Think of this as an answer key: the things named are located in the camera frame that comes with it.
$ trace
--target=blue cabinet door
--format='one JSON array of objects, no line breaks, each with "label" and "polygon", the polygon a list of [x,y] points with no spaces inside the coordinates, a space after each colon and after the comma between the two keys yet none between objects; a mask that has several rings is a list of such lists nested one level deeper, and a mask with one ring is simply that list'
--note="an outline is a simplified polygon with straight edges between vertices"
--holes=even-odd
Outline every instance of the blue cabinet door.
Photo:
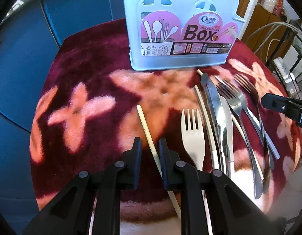
[{"label": "blue cabinet door", "polygon": [[38,213],[31,180],[30,133],[0,114],[0,212],[14,231]]},{"label": "blue cabinet door", "polygon": [[31,130],[39,96],[58,52],[39,2],[24,5],[0,30],[0,113]]},{"label": "blue cabinet door", "polygon": [[42,0],[46,17],[57,42],[112,20],[109,0]]}]

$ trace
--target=metal fork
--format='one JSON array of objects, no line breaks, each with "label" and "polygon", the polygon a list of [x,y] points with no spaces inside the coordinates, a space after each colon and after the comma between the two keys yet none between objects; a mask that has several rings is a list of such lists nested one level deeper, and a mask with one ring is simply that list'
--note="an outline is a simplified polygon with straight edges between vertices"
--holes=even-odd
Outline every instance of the metal fork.
[{"label": "metal fork", "polygon": [[247,81],[240,74],[234,75],[234,79],[236,80],[236,82],[241,87],[243,87],[250,94],[250,96],[252,98],[252,101],[256,105],[257,118],[258,118],[259,123],[260,123],[261,136],[262,136],[262,144],[263,144],[263,148],[264,148],[264,160],[265,160],[265,162],[264,162],[263,192],[266,193],[268,191],[268,188],[269,188],[270,167],[271,167],[272,170],[274,169],[274,164],[273,164],[274,161],[273,161],[273,157],[271,155],[271,152],[269,151],[269,148],[268,148],[267,139],[266,139],[265,130],[264,130],[264,125],[263,125],[263,122],[262,122],[262,119],[261,119],[261,115],[260,115],[260,109],[259,109],[260,98],[259,98],[259,94],[258,94],[255,86],[252,83],[250,83],[249,81]]},{"label": "metal fork", "polygon": [[251,121],[254,129],[256,130],[256,132],[257,132],[257,134],[258,134],[258,136],[259,136],[259,138],[261,140],[261,143],[263,145],[263,136],[262,136],[262,133],[259,130],[257,124],[255,123],[255,121],[252,119],[252,117],[250,116],[250,114],[248,112],[247,100],[246,100],[244,94],[238,88],[236,88],[234,85],[232,85],[229,81],[227,81],[227,80],[221,80],[218,76],[215,76],[215,78],[219,82],[226,84],[228,87],[230,87],[235,92],[236,96],[239,98],[239,100],[241,102],[241,108],[244,110],[245,114],[250,119],[250,121]]},{"label": "metal fork", "polygon": [[[201,115],[199,110],[197,109],[197,123],[198,128],[196,126],[196,120],[194,116],[194,110],[192,109],[192,129],[191,129],[191,120],[190,113],[187,110],[187,124],[188,130],[186,129],[186,119],[185,119],[185,111],[183,110],[181,113],[181,136],[183,139],[183,147],[185,148],[187,154],[190,159],[193,161],[197,170],[203,170],[203,160],[205,156],[205,140],[203,133],[203,125],[201,120]],[[205,214],[208,220],[208,230],[209,234],[212,235],[212,225],[209,220],[209,207],[205,197],[204,190],[202,190],[202,197],[205,206]]]},{"label": "metal fork", "polygon": [[253,149],[251,147],[248,135],[247,135],[247,133],[245,131],[245,128],[243,126],[243,123],[242,123],[242,119],[241,119],[241,112],[242,112],[241,101],[233,93],[233,91],[227,85],[225,85],[224,83],[220,82],[216,87],[217,87],[217,90],[218,90],[219,94],[227,100],[229,106],[233,110],[233,113],[234,113],[236,119],[238,120],[242,130],[243,130],[243,133],[244,133],[244,136],[245,136],[245,139],[246,139],[246,142],[247,142],[247,147],[248,147],[248,150],[249,150],[251,165],[252,165],[252,170],[253,170],[255,198],[258,199],[258,198],[261,197],[261,195],[263,193],[262,180],[261,180],[259,169],[257,168],[257,165],[256,165],[255,154],[253,152]]}]

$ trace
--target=screw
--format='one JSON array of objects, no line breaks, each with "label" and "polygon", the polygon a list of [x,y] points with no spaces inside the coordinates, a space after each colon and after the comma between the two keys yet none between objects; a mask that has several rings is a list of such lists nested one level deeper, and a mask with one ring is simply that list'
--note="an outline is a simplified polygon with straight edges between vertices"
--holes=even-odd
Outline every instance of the screw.
[{"label": "screw", "polygon": [[178,167],[185,167],[186,163],[185,163],[184,161],[177,161],[177,162],[176,162],[176,165],[177,165]]},{"label": "screw", "polygon": [[122,168],[125,165],[125,163],[123,161],[117,161],[114,165],[118,168]]},{"label": "screw", "polygon": [[223,173],[220,170],[216,169],[213,171],[213,175],[216,177],[221,177]]},{"label": "screw", "polygon": [[86,172],[85,170],[83,170],[78,175],[79,175],[80,178],[85,178],[86,176],[88,176],[88,172]]}]

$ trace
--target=red fleece blanket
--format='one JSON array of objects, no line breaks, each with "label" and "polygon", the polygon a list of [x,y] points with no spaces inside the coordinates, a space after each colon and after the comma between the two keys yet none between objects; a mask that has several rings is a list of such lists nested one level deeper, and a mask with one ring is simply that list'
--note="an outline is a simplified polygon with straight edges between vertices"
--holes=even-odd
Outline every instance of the red fleece blanket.
[{"label": "red fleece blanket", "polygon": [[[237,72],[247,76],[260,97],[267,92],[285,96],[281,85],[245,44],[236,40],[224,65],[203,67],[216,83],[219,75],[235,84]],[[183,149],[180,118],[183,109],[199,108],[193,87],[200,85],[195,68],[136,72],[131,69],[125,20],[104,23],[68,37],[52,63],[33,120],[31,173],[39,208],[43,208],[78,172],[103,170],[143,141],[138,189],[121,195],[121,228],[125,234],[180,232],[180,222],[163,189],[137,111],[145,113],[155,144],[166,137],[168,147],[191,163]],[[245,93],[248,107],[256,109]],[[264,108],[266,131],[280,153],[275,160],[269,192],[254,199],[253,176],[246,145],[234,127],[234,182],[264,212],[279,195],[301,155],[302,137],[295,123]],[[246,116],[243,123],[263,168],[263,149]],[[211,170],[206,145],[204,170]]]}]

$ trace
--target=butter knife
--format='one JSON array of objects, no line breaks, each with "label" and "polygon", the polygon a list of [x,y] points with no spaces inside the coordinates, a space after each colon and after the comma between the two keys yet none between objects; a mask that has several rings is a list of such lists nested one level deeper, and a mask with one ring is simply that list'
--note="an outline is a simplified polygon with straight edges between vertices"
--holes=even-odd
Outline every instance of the butter knife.
[{"label": "butter knife", "polygon": [[203,92],[205,93],[208,110],[212,119],[214,135],[219,149],[219,164],[222,172],[227,174],[226,153],[227,153],[227,128],[226,118],[222,103],[220,102],[216,86],[207,73],[201,75],[200,81]]}]

